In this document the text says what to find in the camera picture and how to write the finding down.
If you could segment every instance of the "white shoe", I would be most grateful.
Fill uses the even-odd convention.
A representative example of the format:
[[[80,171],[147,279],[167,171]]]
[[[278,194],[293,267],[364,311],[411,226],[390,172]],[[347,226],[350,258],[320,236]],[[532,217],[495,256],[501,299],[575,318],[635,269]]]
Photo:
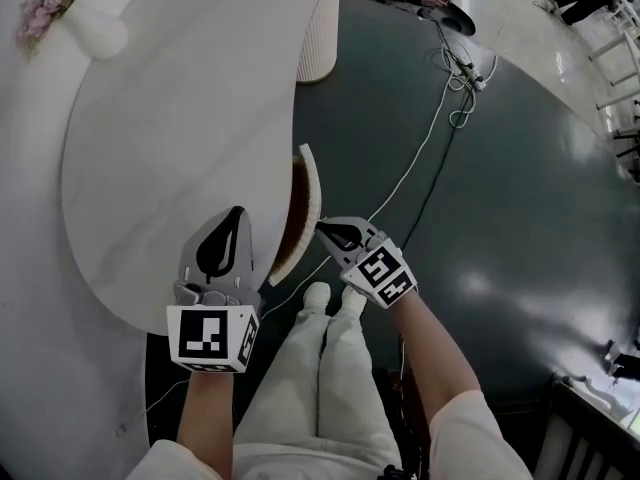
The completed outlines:
[[[314,313],[326,313],[331,300],[331,287],[327,283],[312,283],[302,297],[304,309]]]
[[[342,291],[342,307],[348,311],[355,313],[358,318],[362,315],[364,307],[367,305],[367,298],[360,295],[351,286],[347,286]]]

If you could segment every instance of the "gray floor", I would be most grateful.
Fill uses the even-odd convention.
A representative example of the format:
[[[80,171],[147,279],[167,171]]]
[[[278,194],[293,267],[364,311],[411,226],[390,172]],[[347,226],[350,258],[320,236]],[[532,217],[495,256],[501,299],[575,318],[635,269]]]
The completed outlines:
[[[296,93],[294,141],[309,143],[324,215],[368,216],[423,140],[446,74],[432,63],[434,26],[362,0],[341,1],[338,65]],[[488,71],[484,52],[481,71]],[[449,95],[429,143],[397,197],[374,221],[402,243],[434,182],[460,104]],[[563,102],[508,61],[456,133],[405,255],[420,293],[461,345],[493,402],[537,398],[552,372],[612,386],[600,364],[608,339],[628,344],[640,307],[640,192],[610,148]],[[283,300],[324,257],[313,244],[292,275],[265,290]],[[338,269],[329,282],[339,300]],[[240,416],[300,309],[302,292],[269,316],[250,372],[237,379]],[[389,314],[368,307],[374,368],[398,368]]]

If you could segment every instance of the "leg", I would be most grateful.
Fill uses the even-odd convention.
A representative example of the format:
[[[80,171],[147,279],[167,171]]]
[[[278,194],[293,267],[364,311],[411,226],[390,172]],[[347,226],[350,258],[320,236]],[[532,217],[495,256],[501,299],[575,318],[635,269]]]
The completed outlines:
[[[331,319],[320,361],[318,436],[327,448],[380,467],[400,467],[400,452],[371,375],[360,315],[366,299],[347,288]]]
[[[238,426],[234,442],[296,445],[317,433],[318,365],[331,290],[312,284],[304,309],[278,350]]]

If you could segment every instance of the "white table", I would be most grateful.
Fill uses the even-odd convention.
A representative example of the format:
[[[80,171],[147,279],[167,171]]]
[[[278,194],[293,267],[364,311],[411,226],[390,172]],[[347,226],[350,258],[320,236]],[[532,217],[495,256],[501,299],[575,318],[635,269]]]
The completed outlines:
[[[133,0],[130,43],[93,63],[73,110],[62,203],[94,294],[166,334],[180,251],[233,205],[250,215],[257,288],[286,222],[296,71],[318,0]]]
[[[40,53],[25,63],[14,43],[22,1],[0,0],[0,462],[16,480],[122,479],[149,446],[141,416],[145,335],[113,316],[89,289],[69,248],[61,211],[63,141],[90,59],[56,23]],[[119,15],[131,0],[85,1]],[[311,1],[294,3],[304,12],[317,0]],[[188,0],[162,3],[158,12],[167,26],[179,25],[174,18],[189,23],[199,15]],[[260,0],[260,11],[281,3]],[[181,6],[193,14],[181,12]],[[120,72],[122,77],[136,77],[133,61],[142,62],[137,55],[144,53],[137,50],[142,43],[136,38],[154,30],[138,24],[131,23],[125,55],[132,64],[126,74]],[[281,29],[273,32],[286,35]],[[252,47],[259,50],[261,45]],[[146,51],[150,62],[154,53]],[[296,71],[292,63],[291,87]],[[91,64],[89,89],[97,84],[96,77],[104,76],[102,90],[94,85],[96,98],[113,94],[110,84],[119,82],[106,76],[110,66]],[[234,72],[229,76],[237,78]],[[242,87],[251,91],[249,84],[244,80]],[[262,116],[262,121],[249,124],[259,127],[267,121],[267,129],[273,126],[268,113]]]

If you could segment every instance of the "flower vase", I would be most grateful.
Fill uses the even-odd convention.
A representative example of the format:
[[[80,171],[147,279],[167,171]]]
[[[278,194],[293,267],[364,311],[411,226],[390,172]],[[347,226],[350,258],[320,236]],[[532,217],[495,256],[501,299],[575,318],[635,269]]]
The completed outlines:
[[[93,9],[82,0],[71,4],[62,21],[82,50],[94,59],[109,59],[127,44],[127,27],[120,18]]]

